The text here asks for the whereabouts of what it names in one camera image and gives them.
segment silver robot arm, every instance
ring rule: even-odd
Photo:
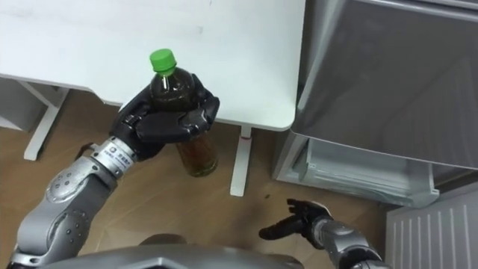
[[[294,199],[287,203],[292,215],[261,229],[259,237],[276,240],[301,234],[313,247],[325,250],[338,269],[391,268],[358,230],[334,220],[324,205]]]
[[[136,161],[133,150],[116,137],[91,147],[90,156],[50,181],[43,200],[22,221],[11,265],[36,268],[78,255],[91,221]]]
[[[356,229],[335,220],[319,220],[314,240],[323,246],[336,268],[391,269]]]
[[[91,221],[131,165],[153,158],[165,143],[188,141],[211,128],[220,101],[193,79],[197,109],[159,111],[146,87],[119,111],[109,139],[90,146],[90,156],[81,156],[50,181],[43,200],[20,224],[7,268],[37,268],[77,256]]]

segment white wall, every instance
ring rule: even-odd
[[[17,81],[0,78],[0,127],[28,131],[45,107]]]

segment label on robot arm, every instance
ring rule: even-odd
[[[100,152],[113,162],[122,173],[125,173],[133,165],[133,160],[117,146],[108,146]]]

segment white desk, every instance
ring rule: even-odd
[[[305,0],[5,0],[0,76],[93,91],[121,105],[169,47],[242,126],[231,192],[242,196],[252,127],[294,120]]]

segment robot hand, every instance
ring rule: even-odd
[[[216,118],[220,101],[206,90],[193,74],[199,106],[193,111],[165,112],[152,104],[149,86],[135,96],[118,114],[110,135],[126,143],[138,161],[157,155],[165,143],[191,140],[208,131]]]
[[[323,250],[323,245],[315,234],[315,226],[322,220],[333,220],[328,208],[319,203],[294,199],[287,199],[287,204],[290,206],[289,212],[293,215],[261,229],[259,237],[264,240],[276,240],[298,233],[312,246]]]
[[[293,199],[287,204],[293,215],[261,229],[259,237],[276,240],[298,233],[315,248],[325,249],[336,268],[390,268],[359,231],[335,221],[327,207]]]

